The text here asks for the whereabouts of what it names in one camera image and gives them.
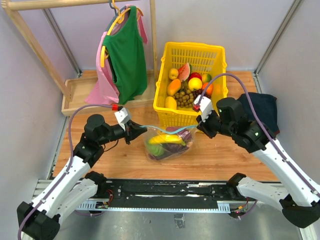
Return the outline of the green cabbage toy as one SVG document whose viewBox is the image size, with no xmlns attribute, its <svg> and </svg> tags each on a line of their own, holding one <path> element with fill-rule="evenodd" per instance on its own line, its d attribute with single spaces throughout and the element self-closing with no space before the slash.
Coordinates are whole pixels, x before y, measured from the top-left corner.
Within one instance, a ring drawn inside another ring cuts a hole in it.
<svg viewBox="0 0 320 240">
<path fill-rule="evenodd" d="M 150 155 L 155 157 L 161 156 L 165 152 L 164 148 L 160 144 L 148 144 L 146 149 Z"/>
</svg>

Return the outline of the clear zip top bag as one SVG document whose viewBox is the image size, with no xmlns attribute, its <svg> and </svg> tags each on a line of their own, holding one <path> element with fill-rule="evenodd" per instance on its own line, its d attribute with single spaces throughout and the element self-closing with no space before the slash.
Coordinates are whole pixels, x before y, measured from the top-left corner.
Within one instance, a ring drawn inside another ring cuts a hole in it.
<svg viewBox="0 0 320 240">
<path fill-rule="evenodd" d="M 196 141 L 195 125 L 169 126 L 165 129 L 143 125 L 142 128 L 146 130 L 143 134 L 146 156 L 154 161 L 181 156 L 189 151 Z"/>
</svg>

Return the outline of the yellow banana toy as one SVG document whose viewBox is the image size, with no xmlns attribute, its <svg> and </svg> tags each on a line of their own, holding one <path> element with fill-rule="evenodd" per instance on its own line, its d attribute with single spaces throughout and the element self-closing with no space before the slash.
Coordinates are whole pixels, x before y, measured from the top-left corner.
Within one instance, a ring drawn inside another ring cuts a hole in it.
<svg viewBox="0 0 320 240">
<path fill-rule="evenodd" d="M 149 144 L 157 145 L 157 144 L 178 144 L 185 146 L 186 143 L 182 139 L 182 137 L 175 134 L 161 134 L 154 136 L 148 140 Z"/>
</svg>

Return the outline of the purple eggplant toy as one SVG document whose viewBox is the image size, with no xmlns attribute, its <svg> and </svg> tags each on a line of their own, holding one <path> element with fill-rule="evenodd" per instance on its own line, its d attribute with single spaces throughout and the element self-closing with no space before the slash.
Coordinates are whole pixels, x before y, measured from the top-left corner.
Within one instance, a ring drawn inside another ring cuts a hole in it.
<svg viewBox="0 0 320 240">
<path fill-rule="evenodd" d="M 164 153 L 160 156 L 152 156 L 152 157 L 155 160 L 159 161 L 159 160 L 164 160 L 167 158 L 173 158 L 173 157 L 182 155 L 192 147 L 194 143 L 193 133 L 194 132 L 190 128 L 186 128 L 179 131 L 175 135 L 182 137 L 186 145 L 173 144 L 173 143 L 158 144 L 164 148 Z"/>
</svg>

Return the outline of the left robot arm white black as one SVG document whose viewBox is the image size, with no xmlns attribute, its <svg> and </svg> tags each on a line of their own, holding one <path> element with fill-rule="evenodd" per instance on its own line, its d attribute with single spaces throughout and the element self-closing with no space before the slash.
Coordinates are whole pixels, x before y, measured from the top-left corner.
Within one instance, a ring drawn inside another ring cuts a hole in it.
<svg viewBox="0 0 320 240">
<path fill-rule="evenodd" d="M 91 115 L 84 126 L 80 142 L 71 146 L 70 157 L 57 177 L 31 203 L 17 208 L 17 238 L 53 240 L 62 223 L 92 196 L 107 193 L 106 178 L 91 169 L 104 154 L 104 145 L 124 139 L 126 144 L 147 132 L 131 120 L 126 109 L 115 112 L 116 125 L 108 125 L 100 114 Z"/>
</svg>

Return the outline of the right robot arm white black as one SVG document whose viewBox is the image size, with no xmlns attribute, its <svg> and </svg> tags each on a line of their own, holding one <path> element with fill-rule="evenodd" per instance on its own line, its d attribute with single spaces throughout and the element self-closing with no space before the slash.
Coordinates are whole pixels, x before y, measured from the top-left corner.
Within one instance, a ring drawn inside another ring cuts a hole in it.
<svg viewBox="0 0 320 240">
<path fill-rule="evenodd" d="M 217 134 L 231 137 L 264 163 L 283 185 L 277 188 L 236 173 L 227 182 L 227 196 L 232 200 L 248 197 L 270 205 L 302 229 L 319 220 L 320 185 L 287 154 L 273 132 L 259 120 L 249 121 L 242 104 L 232 97 L 219 100 L 216 107 L 207 97 L 199 95 L 195 99 L 193 108 L 201 112 L 196 118 L 197 128 L 211 139 Z"/>
</svg>

